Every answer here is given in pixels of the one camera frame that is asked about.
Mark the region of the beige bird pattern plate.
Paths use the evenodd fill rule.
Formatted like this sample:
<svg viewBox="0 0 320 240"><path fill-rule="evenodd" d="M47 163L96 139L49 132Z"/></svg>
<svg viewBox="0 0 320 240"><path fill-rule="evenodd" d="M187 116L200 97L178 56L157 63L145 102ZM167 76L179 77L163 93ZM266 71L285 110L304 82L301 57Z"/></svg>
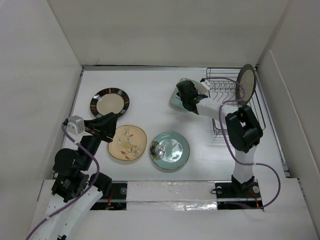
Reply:
<svg viewBox="0 0 320 240"><path fill-rule="evenodd" d="M108 144L108 152L116 160L135 161L140 158L147 147L147 135L145 131L135 125L119 126Z"/></svg>

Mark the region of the teal round flower plate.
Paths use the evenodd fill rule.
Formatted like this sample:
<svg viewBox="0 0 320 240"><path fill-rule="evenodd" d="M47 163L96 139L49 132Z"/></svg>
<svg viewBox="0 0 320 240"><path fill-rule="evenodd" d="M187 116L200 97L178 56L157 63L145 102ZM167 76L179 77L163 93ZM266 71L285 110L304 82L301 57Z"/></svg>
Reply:
<svg viewBox="0 0 320 240"><path fill-rule="evenodd" d="M183 135L167 131L152 140L149 153L153 163L160 169L176 171L187 163L191 149Z"/></svg>

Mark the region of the teal rectangular divided plate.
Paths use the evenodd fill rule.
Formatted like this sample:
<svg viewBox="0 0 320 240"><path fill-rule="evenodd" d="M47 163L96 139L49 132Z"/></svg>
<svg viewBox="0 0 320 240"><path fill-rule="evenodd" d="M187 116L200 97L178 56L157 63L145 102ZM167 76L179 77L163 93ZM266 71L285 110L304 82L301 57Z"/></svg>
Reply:
<svg viewBox="0 0 320 240"><path fill-rule="evenodd" d="M192 79L189 79L189 78L181 78L181 79L178 81L178 83L181 83L181 82L183 82L183 81L191 81L194 85L197 85L197 84L199 83L199 81L192 80ZM183 107L183 103L182 103L180 97L178 96L178 93L179 93L179 91L178 91L177 87L175 87L175 89L174 89L174 91L173 91L173 93L172 93L172 95L171 95L171 97L170 97L169 102L170 102L171 105L173 105L173 106L175 107L175 109L176 109L178 112L185 112L185 113L187 113L188 110Z"/></svg>

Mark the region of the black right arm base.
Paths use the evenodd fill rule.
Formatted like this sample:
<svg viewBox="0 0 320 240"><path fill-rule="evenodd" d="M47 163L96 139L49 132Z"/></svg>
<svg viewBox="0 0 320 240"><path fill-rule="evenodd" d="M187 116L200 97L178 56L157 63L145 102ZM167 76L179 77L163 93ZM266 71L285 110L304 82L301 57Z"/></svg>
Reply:
<svg viewBox="0 0 320 240"><path fill-rule="evenodd" d="M215 182L210 193L216 196L218 210L245 209L239 204L254 209L263 205L260 188L256 181L244 191L236 190L231 181L218 181Z"/></svg>

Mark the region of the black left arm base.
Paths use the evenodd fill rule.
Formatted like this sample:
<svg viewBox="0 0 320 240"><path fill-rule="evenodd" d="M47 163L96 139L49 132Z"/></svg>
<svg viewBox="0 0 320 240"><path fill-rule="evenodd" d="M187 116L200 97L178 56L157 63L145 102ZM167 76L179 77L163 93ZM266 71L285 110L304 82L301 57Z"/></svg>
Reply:
<svg viewBox="0 0 320 240"><path fill-rule="evenodd" d="M122 211L127 209L127 181L113 181L108 195L100 198L92 207L92 211Z"/></svg>

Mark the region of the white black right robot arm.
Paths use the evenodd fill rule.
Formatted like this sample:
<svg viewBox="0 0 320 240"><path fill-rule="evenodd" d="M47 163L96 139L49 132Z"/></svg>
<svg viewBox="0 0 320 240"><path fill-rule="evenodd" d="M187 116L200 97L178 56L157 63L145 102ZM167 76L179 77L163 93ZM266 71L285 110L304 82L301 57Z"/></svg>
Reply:
<svg viewBox="0 0 320 240"><path fill-rule="evenodd" d="M200 116L217 120L223 131L225 143L235 161L231 176L231 191L242 197L254 183L254 156L257 145L263 136L263 130L253 110L248 105L234 107L228 101L215 102L206 93L210 83L203 78L193 83L185 79L176 84L177 97L182 107ZM143 144L139 128L123 125L116 129L113 142L108 144L108 152L117 160L133 161L141 156ZM152 161L165 170L176 170L182 167L190 157L191 148L184 136L177 132L164 132L158 135L149 148Z"/></svg>

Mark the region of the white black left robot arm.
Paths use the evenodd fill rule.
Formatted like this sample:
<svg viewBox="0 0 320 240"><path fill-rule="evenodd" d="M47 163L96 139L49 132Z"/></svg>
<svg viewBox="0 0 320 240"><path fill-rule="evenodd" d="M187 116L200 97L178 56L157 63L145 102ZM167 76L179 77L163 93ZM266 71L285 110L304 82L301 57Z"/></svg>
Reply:
<svg viewBox="0 0 320 240"><path fill-rule="evenodd" d="M95 154L101 142L111 143L119 114L110 112L85 120L77 115L61 125L77 149L62 148L54 158L57 174L43 220L30 231L28 240L70 240L92 206L112 191L112 179L100 172Z"/></svg>

